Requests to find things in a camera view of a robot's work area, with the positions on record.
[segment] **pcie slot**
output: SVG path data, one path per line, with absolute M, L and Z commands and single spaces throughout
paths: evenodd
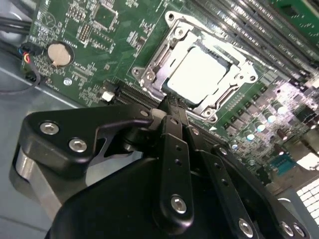
M 298 69 L 296 69 L 295 67 L 292 67 L 292 69 L 290 67 L 288 67 L 284 63 L 284 62 L 286 62 L 286 60 L 284 60 L 284 62 L 280 61 L 277 58 L 276 53 L 273 54 L 273 53 L 269 52 L 267 48 L 262 47 L 258 43 L 258 40 L 249 36 L 249 34 L 246 31 L 244 31 L 244 32 L 239 31 L 238 29 L 236 29 L 234 26 L 232 26 L 229 23 L 226 26 L 225 23 L 227 23 L 227 22 L 225 22 L 225 19 L 223 19 L 218 14 L 215 14 L 215 13 L 212 13 L 211 11 L 209 11 L 209 6 L 207 6 L 207 5 L 202 6 L 200 3 L 198 3 L 197 0 L 189 0 L 187 3 L 192 4 L 192 6 L 194 8 L 196 8 L 199 12 L 201 12 L 204 16 L 206 16 L 208 20 L 212 21 L 213 24 L 215 24 L 218 27 L 220 27 L 221 29 L 223 29 L 227 34 L 236 35 L 235 38 L 239 37 L 243 41 L 245 41 L 249 45 L 249 47 L 251 48 L 250 52 L 256 51 L 258 54 L 263 56 L 264 61 L 267 61 L 267 59 L 269 59 L 272 62 L 272 65 L 276 66 L 277 69 L 281 69 L 281 71 L 283 71 L 285 74 L 290 75 L 294 78 L 297 78 L 297 79 L 299 78 L 300 74 L 299 74 Z
M 247 10 L 248 6 L 243 2 L 241 6 L 236 4 L 232 0 L 219 0 L 219 5 L 224 11 L 230 11 L 230 16 L 236 16 L 243 24 L 249 25 L 257 34 L 259 34 L 268 44 L 272 44 L 278 51 L 281 51 L 286 57 L 297 66 L 304 68 L 306 71 L 314 71 L 309 66 L 310 62 L 302 52 L 295 48 L 290 42 L 282 37 L 275 29 L 262 19 L 255 19 L 256 15 L 253 16 Z
M 128 104 L 134 102 L 139 103 L 149 109 L 156 108 L 159 105 L 158 101 L 155 101 L 148 95 L 125 84 L 120 86 L 120 92 L 119 96 L 117 96 L 117 99 L 120 101 L 128 102 Z
M 272 7 L 263 1 L 257 0 L 242 0 L 246 5 L 251 7 L 265 21 L 269 22 L 279 32 L 286 36 L 296 47 L 302 49 L 305 53 L 311 56 L 314 60 L 319 60 L 319 52 L 315 47 L 310 47 L 312 44 L 303 37 L 290 23 L 276 12 Z

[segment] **mounting hole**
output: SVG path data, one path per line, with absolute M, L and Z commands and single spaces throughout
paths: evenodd
M 181 161 L 179 159 L 175 159 L 175 163 L 178 165 L 178 166 L 181 166 Z
M 174 20 L 174 15 L 173 15 L 172 13 L 170 13 L 170 14 L 168 15 L 168 19 L 169 19 L 170 21 L 173 21 L 173 20 Z
M 218 169 L 221 169 L 220 165 L 218 163 L 214 163 L 215 167 Z
M 221 182 L 222 182 L 226 187 L 229 186 L 228 182 L 227 182 L 225 179 L 222 179 Z
M 139 71 L 139 69 L 134 69 L 134 70 L 133 70 L 133 73 L 134 73 L 134 75 L 136 75 L 136 76 L 137 76 L 137 75 L 139 75 L 139 74 L 140 74 L 140 71 Z
M 171 121 L 173 124 L 178 124 L 178 121 L 175 120 L 174 118 L 171 118 L 170 121 Z

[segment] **black plastic bracket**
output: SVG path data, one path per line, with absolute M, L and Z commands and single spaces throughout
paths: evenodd
M 189 143 L 191 157 L 203 162 L 233 237 L 241 239 L 247 237 L 259 238 L 222 160 L 209 153 L 203 136 L 196 128 L 189 126 L 185 131 L 188 136 L 187 142 Z M 223 146 L 220 145 L 219 147 L 224 153 L 227 153 Z M 246 222 L 249 225 L 249 228 L 246 228 L 246 234 L 240 229 L 240 222 Z
M 38 112 L 28 115 L 19 136 L 25 155 L 46 165 L 66 178 L 83 176 L 88 164 L 97 155 L 96 141 L 130 127 L 147 127 L 153 121 L 151 113 L 141 105 L 123 105 Z M 55 134 L 41 131 L 44 122 L 58 127 Z M 85 142 L 83 152 L 72 150 L 73 139 Z
M 180 119 L 166 116 L 162 120 L 159 160 L 159 191 L 153 216 L 157 225 L 169 235 L 179 235 L 194 220 L 188 145 L 182 140 Z

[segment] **green circuit board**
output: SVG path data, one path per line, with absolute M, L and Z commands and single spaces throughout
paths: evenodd
M 319 47 L 319 3 L 314 0 L 272 0 L 273 6 L 309 41 Z
M 36 56 L 33 60 L 39 72 L 46 77 L 45 84 L 48 87 L 86 107 L 105 105 L 101 101 L 99 92 L 106 82 L 114 84 L 123 82 L 146 96 L 139 82 L 131 74 L 131 69 L 145 67 L 157 50 L 169 29 L 164 18 L 167 11 L 195 16 L 206 26 L 215 28 L 211 19 L 189 2 L 189 0 L 41 0 L 37 5 L 28 41 L 44 49 L 47 49 L 52 42 L 64 42 L 72 48 L 74 57 L 72 63 L 65 67 L 53 66 L 46 53 Z M 221 11 L 218 11 L 218 14 L 218 17 L 229 24 Z M 293 41 L 299 44 L 295 35 L 286 33 L 287 37 L 292 37 Z M 278 46 L 281 44 L 279 39 L 274 39 L 273 42 Z M 319 59 L 315 50 L 306 45 L 301 45 L 301 48 L 313 59 Z M 252 129 L 253 122 L 258 119 L 257 115 L 251 119 L 251 123 L 234 135 L 225 130 L 224 126 L 231 123 L 237 112 L 245 108 L 248 102 L 252 102 L 255 95 L 260 95 L 263 89 L 273 88 L 274 91 L 280 92 L 280 89 L 288 87 L 285 84 L 289 78 L 279 77 L 277 73 L 256 61 L 254 68 L 259 80 L 254 84 L 244 84 L 218 111 L 219 119 L 216 123 L 189 117 L 191 122 L 217 135 L 225 142 L 237 140 L 241 149 L 236 153 L 244 163 L 258 156 L 256 163 L 249 166 L 252 172 L 256 172 L 264 165 L 267 166 L 267 170 L 272 170 L 273 165 L 277 165 L 270 163 L 276 158 L 271 144 L 278 142 L 283 145 L 283 142 L 277 139 L 269 143 L 277 129 L 285 128 L 290 132 L 290 137 L 302 135 L 308 130 L 301 122 L 288 123 L 294 117 L 292 113 L 288 116 L 278 116 L 277 123 L 267 125 L 268 133 L 263 135 L 257 133 L 253 142 L 248 142 L 243 133 Z M 65 79 L 71 80 L 72 84 L 66 85 Z M 289 89 L 288 92 L 282 90 L 278 93 L 278 98 L 281 102 L 286 102 L 289 109 L 295 110 L 297 103 L 314 104 L 311 97 L 303 97 L 300 102 L 293 102 L 292 97 L 299 91 L 293 87 Z

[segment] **capacitor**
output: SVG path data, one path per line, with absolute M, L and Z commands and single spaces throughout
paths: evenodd
M 255 136 L 252 131 L 248 130 L 244 132 L 245 137 L 247 138 L 248 141 L 254 140 Z
M 277 130 L 276 133 L 283 141 L 288 139 L 288 136 L 285 134 L 285 132 L 282 131 L 282 129 Z
M 274 116 L 271 112 L 264 112 L 264 117 L 267 119 L 268 123 L 273 123 L 276 120 L 276 116 Z
M 278 155 L 283 155 L 285 153 L 283 148 L 277 143 L 274 144 L 274 150 L 276 151 Z
M 276 112 L 280 115 L 283 115 L 285 113 L 287 113 L 287 108 L 285 106 L 283 106 L 282 104 L 280 104 L 279 102 L 276 102 L 273 104 L 274 109 L 276 110 Z
M 257 122 L 255 123 L 255 127 L 256 127 L 256 129 L 257 129 L 258 132 L 262 132 L 262 131 L 264 131 L 265 128 L 266 128 L 266 126 L 265 126 L 263 123 L 261 123 L 260 121 L 257 121 Z
M 309 121 L 307 124 L 306 124 L 310 129 L 314 129 L 317 127 L 317 122 L 314 121 L 314 120 L 311 120 Z
M 229 142 L 229 144 L 230 144 L 230 147 L 231 147 L 232 149 L 234 149 L 234 150 L 238 149 L 238 143 L 237 143 L 237 141 L 232 140 L 232 141 Z

